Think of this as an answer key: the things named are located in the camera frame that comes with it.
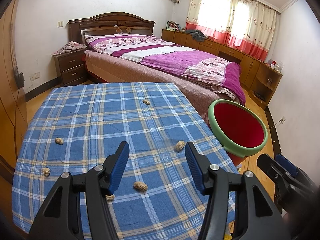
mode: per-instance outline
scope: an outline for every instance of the wooden wardrobe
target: wooden wardrobe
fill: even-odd
[[[12,0],[0,19],[0,209],[10,223],[14,168],[28,128],[24,90],[17,88],[14,79],[17,4]]]

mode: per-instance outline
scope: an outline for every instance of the shelf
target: shelf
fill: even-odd
[[[265,109],[267,106],[267,103],[265,101],[262,101],[260,98],[256,97],[254,95],[254,92],[250,90],[249,96],[256,101],[257,105],[260,106],[261,108]]]
[[[269,70],[271,70],[272,72],[276,73],[278,76],[282,77],[282,74],[279,73],[278,71],[275,71],[273,68],[271,68],[271,66],[269,66],[267,63],[262,62]]]
[[[263,84],[265,87],[269,88],[271,91],[273,91],[274,89],[272,87],[270,87],[268,84],[266,84],[265,82],[263,82],[259,77],[256,76],[256,79]]]

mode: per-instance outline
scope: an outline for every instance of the nightstand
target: nightstand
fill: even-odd
[[[53,56],[62,87],[76,86],[87,80],[84,62],[81,60],[85,50],[77,49]]]

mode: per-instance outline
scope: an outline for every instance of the white wall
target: white wall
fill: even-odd
[[[320,182],[320,24],[305,0],[280,16],[273,59],[284,62],[283,77],[269,103],[281,152]]]
[[[186,20],[191,0],[179,0],[179,4],[173,6],[172,21],[180,24],[181,28],[186,27]]]
[[[106,12],[127,12],[155,21],[153,34],[171,20],[170,0],[19,0],[15,24],[15,49],[19,71],[25,76],[25,92],[57,77],[51,54],[68,42],[67,22]],[[64,26],[57,28],[58,21]],[[29,76],[40,72],[31,82]]]

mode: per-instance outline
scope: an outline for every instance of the wooden headboard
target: wooden headboard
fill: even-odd
[[[152,35],[155,22],[124,12],[111,12],[68,22],[69,41],[84,43],[82,35],[108,35],[114,31]]]

